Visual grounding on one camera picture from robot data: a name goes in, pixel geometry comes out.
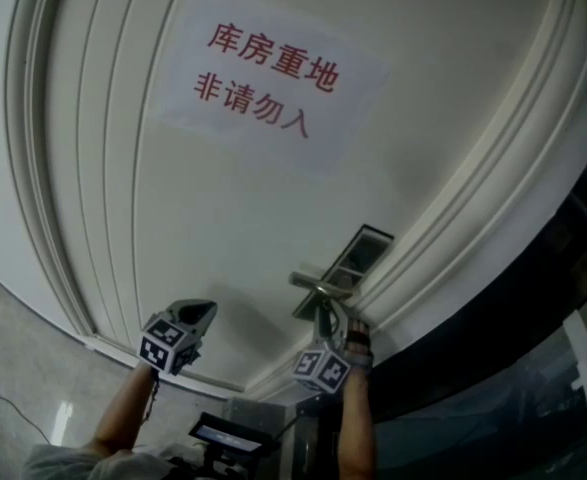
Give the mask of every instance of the floor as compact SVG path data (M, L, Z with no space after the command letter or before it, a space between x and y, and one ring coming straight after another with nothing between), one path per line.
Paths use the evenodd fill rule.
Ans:
M54 444L88 441L128 371L40 319L0 285L0 395ZM222 407L222 401L162 384L138 444L188 444L200 413L220 415ZM0 478L19 478L31 447L43 442L0 400Z

